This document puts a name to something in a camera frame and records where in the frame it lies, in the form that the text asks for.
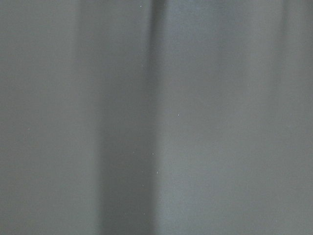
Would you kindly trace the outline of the grey laptop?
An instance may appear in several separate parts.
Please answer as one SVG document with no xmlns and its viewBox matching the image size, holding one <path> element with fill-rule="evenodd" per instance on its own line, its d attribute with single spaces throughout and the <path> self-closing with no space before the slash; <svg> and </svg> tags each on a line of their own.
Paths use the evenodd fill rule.
<svg viewBox="0 0 313 235">
<path fill-rule="evenodd" d="M 310 235 L 310 0 L 3 0 L 3 235 Z"/>
</svg>

